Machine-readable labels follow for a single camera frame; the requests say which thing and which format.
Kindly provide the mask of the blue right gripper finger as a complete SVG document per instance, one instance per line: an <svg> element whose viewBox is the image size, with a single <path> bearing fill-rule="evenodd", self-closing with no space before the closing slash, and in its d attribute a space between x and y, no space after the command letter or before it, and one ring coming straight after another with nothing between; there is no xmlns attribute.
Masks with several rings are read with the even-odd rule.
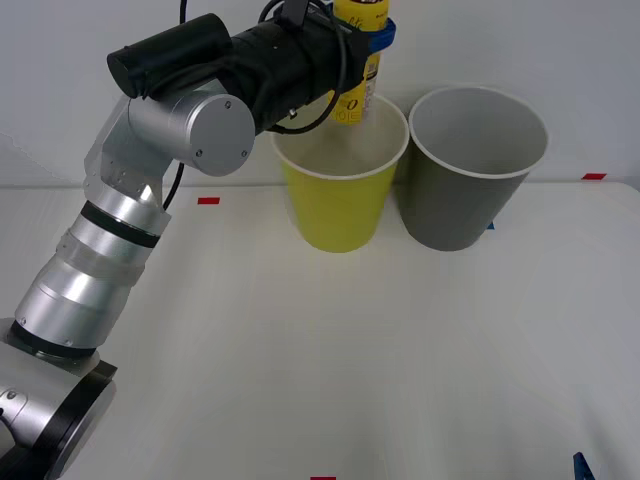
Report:
<svg viewBox="0 0 640 480"><path fill-rule="evenodd" d="M575 480L596 479L582 452L577 452L573 455L573 470Z"/></svg>

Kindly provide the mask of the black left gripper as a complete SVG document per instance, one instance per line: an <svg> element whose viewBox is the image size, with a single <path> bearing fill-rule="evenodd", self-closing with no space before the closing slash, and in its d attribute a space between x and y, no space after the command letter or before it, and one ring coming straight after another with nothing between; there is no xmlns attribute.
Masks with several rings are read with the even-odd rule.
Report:
<svg viewBox="0 0 640 480"><path fill-rule="evenodd" d="M384 27L375 32L362 32L338 21L343 33L346 51L346 74L342 91L357 87L364 79L364 69L370 51L383 51L395 39L397 27L387 18ZM341 53L337 34L331 21L323 13L308 13L303 25L301 45L311 62L309 81L310 98L318 99L338 85Z"/></svg>

